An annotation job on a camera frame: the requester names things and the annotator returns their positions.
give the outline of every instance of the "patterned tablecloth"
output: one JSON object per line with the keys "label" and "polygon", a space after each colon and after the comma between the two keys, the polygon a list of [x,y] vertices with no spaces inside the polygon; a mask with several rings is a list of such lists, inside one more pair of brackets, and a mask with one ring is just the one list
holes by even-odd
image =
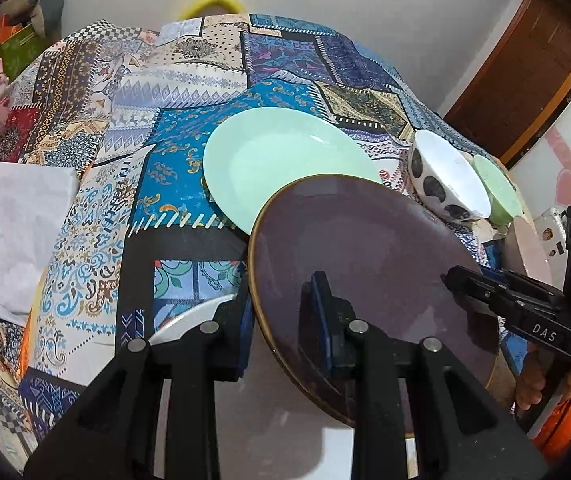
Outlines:
{"label": "patterned tablecloth", "polygon": [[[336,124],[386,186],[416,200],[406,171],[416,129],[488,156],[385,60],[322,25],[228,14],[159,34],[101,21],[49,48],[12,85],[0,154],[73,166],[82,184],[32,310],[23,366],[22,330],[0,322],[0,446],[17,467],[131,338],[236,289],[248,237],[211,200],[203,149],[218,124],[265,106]],[[451,228],[487,261],[470,229]]]}

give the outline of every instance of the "white cloth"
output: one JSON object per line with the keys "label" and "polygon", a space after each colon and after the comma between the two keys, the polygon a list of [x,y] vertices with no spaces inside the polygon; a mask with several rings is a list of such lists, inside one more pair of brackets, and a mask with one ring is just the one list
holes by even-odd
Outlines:
{"label": "white cloth", "polygon": [[29,313],[77,191],[73,168],[0,162],[0,317]]}

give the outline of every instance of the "green box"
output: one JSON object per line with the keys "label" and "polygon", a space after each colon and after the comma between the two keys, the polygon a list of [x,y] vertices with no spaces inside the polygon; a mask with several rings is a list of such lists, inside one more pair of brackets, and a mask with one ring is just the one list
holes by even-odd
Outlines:
{"label": "green box", "polygon": [[46,40],[34,32],[32,25],[22,28],[0,44],[3,71],[9,80],[14,81],[47,47]]}

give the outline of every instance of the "green bowl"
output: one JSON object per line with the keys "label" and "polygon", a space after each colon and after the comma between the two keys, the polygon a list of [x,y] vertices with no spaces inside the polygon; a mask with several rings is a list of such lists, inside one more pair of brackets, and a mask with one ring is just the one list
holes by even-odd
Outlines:
{"label": "green bowl", "polygon": [[503,171],[482,155],[474,155],[472,167],[488,192],[492,212],[489,221],[494,225],[508,225],[515,216],[523,214],[515,189]]}

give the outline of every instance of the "white bowl with black spots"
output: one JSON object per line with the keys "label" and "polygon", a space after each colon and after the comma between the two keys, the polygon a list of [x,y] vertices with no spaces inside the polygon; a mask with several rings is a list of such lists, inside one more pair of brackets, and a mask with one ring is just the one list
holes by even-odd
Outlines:
{"label": "white bowl with black spots", "polygon": [[443,137],[418,130],[408,165],[421,202],[439,218],[466,224],[489,216],[491,206],[481,179]]}

